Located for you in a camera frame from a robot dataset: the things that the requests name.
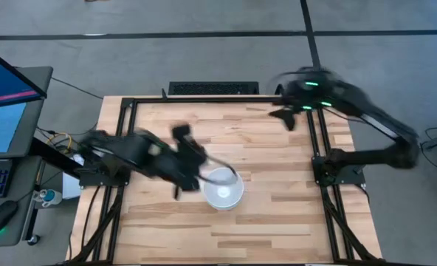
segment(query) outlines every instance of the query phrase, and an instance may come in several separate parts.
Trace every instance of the white bowl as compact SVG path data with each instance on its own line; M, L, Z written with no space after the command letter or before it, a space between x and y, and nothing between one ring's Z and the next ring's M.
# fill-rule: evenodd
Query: white bowl
M232 170L229 168L217 168L210 172L207 176L210 180L230 180L233 176ZM216 185L205 183L203 187L205 199L210 204L220 211L231 210L238 205L244 193L243 180L240 174L237 173L237 181L232 185Z

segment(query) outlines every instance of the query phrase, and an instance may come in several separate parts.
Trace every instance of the wooden tabletop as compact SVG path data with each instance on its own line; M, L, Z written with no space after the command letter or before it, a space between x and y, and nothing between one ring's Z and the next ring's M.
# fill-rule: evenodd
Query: wooden tabletop
M98 129L115 133L120 101L118 96L104 98ZM176 201L170 183L132 174L123 198L114 263L331 262L320 189L311 169L306 116L298 116L296 129L288 132L267 115L275 109L269 103L140 104L135 129L148 129L170 143L171 125L190 123L194 138L207 152L227 161L243 177L245 192L236 208L217 211L200 192L183 193ZM325 116L332 147L353 150L347 121L329 112ZM317 116L314 121L320 150L325 151ZM214 167L205 167L205 174ZM366 196L354 185L340 187L349 226L380 257ZM74 255L80 250L93 193L94 188L87 188L80 196L72 230ZM94 200L86 241L97 227L102 198L103 188ZM101 258L106 257L106 246L103 241Z

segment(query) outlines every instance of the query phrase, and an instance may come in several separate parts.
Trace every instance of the computer monitor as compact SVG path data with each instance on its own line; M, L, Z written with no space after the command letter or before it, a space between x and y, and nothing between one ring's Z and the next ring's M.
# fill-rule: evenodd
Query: computer monitor
M0 106L46 98L32 81L0 58Z

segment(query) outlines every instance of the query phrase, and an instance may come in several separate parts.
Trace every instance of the wooden table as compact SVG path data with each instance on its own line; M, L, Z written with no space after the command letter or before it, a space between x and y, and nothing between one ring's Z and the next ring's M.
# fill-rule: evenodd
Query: wooden table
M98 129L115 134L121 99L104 98ZM132 174L123 197L114 263L331 262L320 189L311 169L306 116L298 116L297 128L288 132L267 115L274 109L269 103L141 103L136 129L148 129L170 143L171 124L187 121L208 153L240 173L245 193L233 210L217 211L202 193L183 193L176 201L170 183ZM332 147L353 150L347 121L325 115ZM316 115L314 121L322 144ZM353 185L341 185L341 190L349 226L380 257L366 196ZM80 196L72 229L73 256L80 250L93 193L94 188L87 188ZM86 242L97 227L102 198L103 188L94 200ZM336 229L340 254L345 257ZM109 229L101 259L106 257L108 236Z

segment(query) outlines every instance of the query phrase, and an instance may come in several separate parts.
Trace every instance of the computer mouse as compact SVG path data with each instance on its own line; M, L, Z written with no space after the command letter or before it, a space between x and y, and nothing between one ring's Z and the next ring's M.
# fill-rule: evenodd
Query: computer mouse
M0 204L0 230L7 225L7 223L12 219L13 215L18 210L18 204L16 201L8 200Z

